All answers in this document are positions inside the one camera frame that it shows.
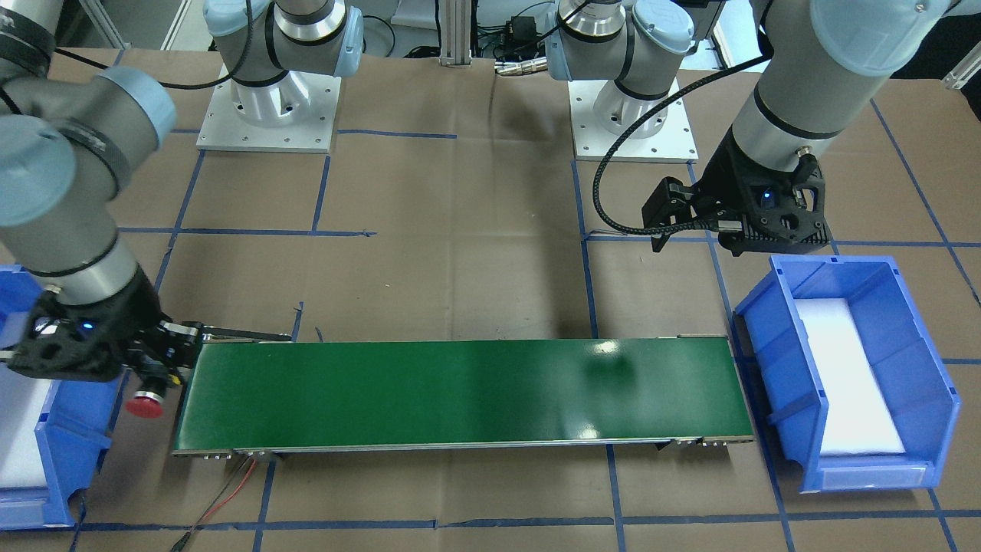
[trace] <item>light blue joint cover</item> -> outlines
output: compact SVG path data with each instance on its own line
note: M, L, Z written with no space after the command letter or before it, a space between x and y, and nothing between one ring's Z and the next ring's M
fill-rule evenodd
M204 3L204 23L212 36L227 36L245 27L248 18L245 16L247 0L206 0ZM252 21L269 7L270 0L252 1Z
M671 0L638 0L634 21L641 32L669 52L686 54L692 48L695 37L692 16Z
M139 105L157 133L157 149L178 121L178 110L171 95L153 77L132 67L110 67L97 77L115 83Z
M557 8L550 8L546 15L548 28L555 27ZM571 81L569 61L565 59L565 48L562 46L562 31L553 32L545 39L545 58L548 60L548 74L557 81Z
M68 139L27 115L0 117L0 227L50 211L72 187L75 154Z
M891 75L906 64L947 0L811 0L821 46L842 67L864 77Z
M358 72L361 66L361 40L365 35L365 20L361 10L347 6L347 24L344 27L344 38L340 44L340 54L337 56L335 77L350 77Z
M973 14L981 14L981 0L963 0L944 14L944 17L970 16Z

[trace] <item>metal bracket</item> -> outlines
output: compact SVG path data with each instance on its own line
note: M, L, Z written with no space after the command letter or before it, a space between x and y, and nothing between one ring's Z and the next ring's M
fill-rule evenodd
M606 81L572 81L569 83L569 105L572 112L572 136L576 143L576 159L598 161L617 139L605 129L593 113L593 104ZM671 84L669 93L678 91ZM644 163L687 163L698 159L695 137L688 122L685 103L678 100L668 108L664 126L654 136L628 139L620 146L614 161Z
M440 65L470 65L472 17L470 0L439 0Z
M293 151L330 153L340 98L339 77L304 73L310 87L311 115L285 127L255 127L238 115L232 87L215 86L197 137L199 149L221 151Z
M964 59L944 77L944 86L948 90L960 90L981 70L981 42L967 53Z

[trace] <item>cable connector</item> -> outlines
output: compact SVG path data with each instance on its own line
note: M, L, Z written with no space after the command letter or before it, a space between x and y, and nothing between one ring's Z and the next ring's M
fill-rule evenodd
M186 532L180 540L174 543L171 547L171 552L181 552L184 546L187 546L187 541L190 540L190 531Z
M548 59L541 57L521 62L496 62L494 70L502 77L520 77L548 70Z

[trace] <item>red wire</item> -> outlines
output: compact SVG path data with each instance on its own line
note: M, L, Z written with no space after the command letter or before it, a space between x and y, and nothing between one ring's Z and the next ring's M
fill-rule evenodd
M245 473L245 477L242 478L242 481L241 481L241 483L238 484L238 487L236 487L235 490L232 491L232 494L230 494L228 497L226 497L225 500L223 500L223 501L219 502L218 504L216 504L214 506L214 508L212 508L211 510L208 510L207 512L205 512L204 513L204 516L201 516L201 520L197 524L195 524L195 525L203 524L205 522L205 520L207 520L208 518L211 517L212 514L214 514L215 512L218 512L223 506L225 506L226 504L228 504L229 501L232 498L234 498L236 494L238 494L238 491L242 490L242 487L245 486L245 482L248 481L249 475L251 475L252 472L255 471L255 467L256 467L257 464L258 463L255 460L253 460L252 461L252 465L248 467L248 471Z

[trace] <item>white foam insert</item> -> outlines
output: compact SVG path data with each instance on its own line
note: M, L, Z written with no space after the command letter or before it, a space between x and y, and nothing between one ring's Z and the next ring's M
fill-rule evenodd
M0 489L47 486L34 427L50 388L0 363Z
M828 398L821 456L904 453L848 301L798 299L795 304Z

